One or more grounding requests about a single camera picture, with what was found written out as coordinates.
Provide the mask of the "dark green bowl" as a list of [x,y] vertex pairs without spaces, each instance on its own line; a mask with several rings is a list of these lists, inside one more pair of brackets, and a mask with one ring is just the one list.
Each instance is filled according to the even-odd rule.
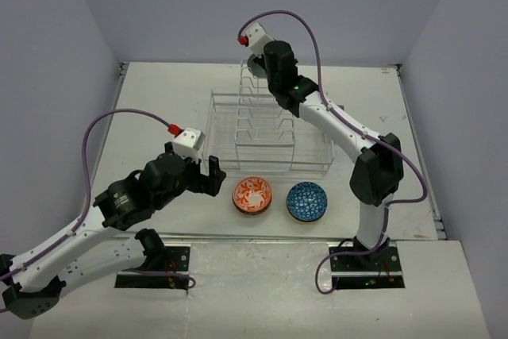
[[267,78],[263,58],[259,58],[258,56],[251,54],[247,60],[247,68],[254,77],[259,79]]

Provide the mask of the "orange leaf pattern bowl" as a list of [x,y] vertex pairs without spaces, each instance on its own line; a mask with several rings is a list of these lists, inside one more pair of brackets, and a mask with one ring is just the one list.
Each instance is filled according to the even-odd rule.
[[260,210],[271,205],[271,184],[259,176],[240,180],[233,188],[233,205],[244,210]]

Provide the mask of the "blue triangle pattern bowl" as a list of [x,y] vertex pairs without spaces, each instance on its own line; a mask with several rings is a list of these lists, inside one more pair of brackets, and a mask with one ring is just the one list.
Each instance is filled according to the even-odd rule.
[[308,181],[296,183],[287,194],[286,207],[291,216],[312,221],[325,215],[328,196],[317,183]]

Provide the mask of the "black leaf pattern bowl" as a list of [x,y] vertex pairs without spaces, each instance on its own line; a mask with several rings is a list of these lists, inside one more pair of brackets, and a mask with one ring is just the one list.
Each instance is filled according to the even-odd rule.
[[260,216],[262,214],[265,214],[269,210],[269,206],[266,206],[265,208],[260,209],[260,210],[244,210],[244,209],[241,209],[237,206],[235,208],[239,213],[243,214],[244,216],[248,216],[248,217]]

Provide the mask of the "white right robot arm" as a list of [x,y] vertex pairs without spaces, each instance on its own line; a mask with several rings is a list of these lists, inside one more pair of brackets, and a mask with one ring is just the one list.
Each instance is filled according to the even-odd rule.
[[331,102],[321,84],[298,72],[287,42],[270,40],[253,56],[279,106],[321,130],[353,162],[349,187],[360,203],[360,220],[350,254],[360,268],[373,269],[387,247],[389,207],[404,176],[400,140],[364,128]]

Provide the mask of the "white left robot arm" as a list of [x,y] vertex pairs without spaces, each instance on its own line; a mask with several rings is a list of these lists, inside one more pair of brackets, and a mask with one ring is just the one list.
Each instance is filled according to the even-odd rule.
[[171,143],[164,153],[111,183],[98,195],[86,217],[78,218],[45,243],[23,255],[1,256],[3,313],[35,318],[52,309],[75,289],[115,272],[164,277],[160,270],[166,249],[154,229],[142,229],[127,241],[84,259],[95,246],[144,222],[172,200],[189,191],[216,196],[226,173],[216,156],[201,161],[179,156]]

